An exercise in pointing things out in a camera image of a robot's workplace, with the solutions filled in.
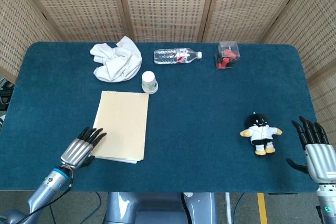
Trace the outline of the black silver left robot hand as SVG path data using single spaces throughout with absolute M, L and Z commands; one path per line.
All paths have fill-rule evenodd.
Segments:
M 92 151 L 106 135 L 103 128 L 84 128 L 61 155 L 62 167 L 75 170 L 90 165 L 95 159 Z

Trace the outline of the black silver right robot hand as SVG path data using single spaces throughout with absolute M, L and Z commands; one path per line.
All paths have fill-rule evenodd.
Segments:
M 299 165 L 286 158 L 287 164 L 308 174 L 317 184 L 335 184 L 335 149 L 329 143 L 326 131 L 318 122 L 311 122 L 303 116 L 300 123 L 291 121 L 295 127 L 306 157 L 306 164 Z

